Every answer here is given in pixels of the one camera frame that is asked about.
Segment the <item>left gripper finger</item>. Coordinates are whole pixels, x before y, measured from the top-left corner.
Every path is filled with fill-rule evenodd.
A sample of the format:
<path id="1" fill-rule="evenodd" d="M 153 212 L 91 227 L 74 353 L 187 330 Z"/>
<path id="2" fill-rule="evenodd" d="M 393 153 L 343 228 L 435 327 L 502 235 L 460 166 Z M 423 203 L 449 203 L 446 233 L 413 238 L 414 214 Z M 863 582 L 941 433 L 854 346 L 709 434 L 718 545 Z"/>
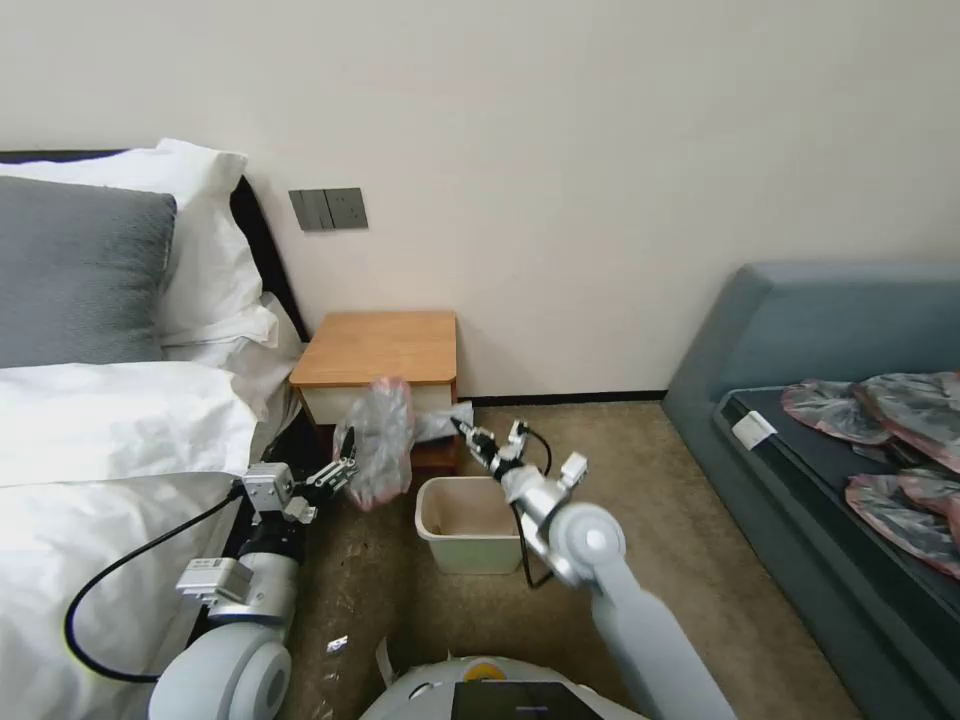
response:
<path id="1" fill-rule="evenodd" d="M 319 510 L 347 486 L 353 475 L 353 472 L 318 472 L 296 482 L 287 502 L 287 519 L 311 524 Z"/>
<path id="2" fill-rule="evenodd" d="M 355 429 L 349 427 L 338 447 L 336 457 L 317 472 L 308 475 L 299 488 L 311 492 L 339 492 L 357 471 Z"/>

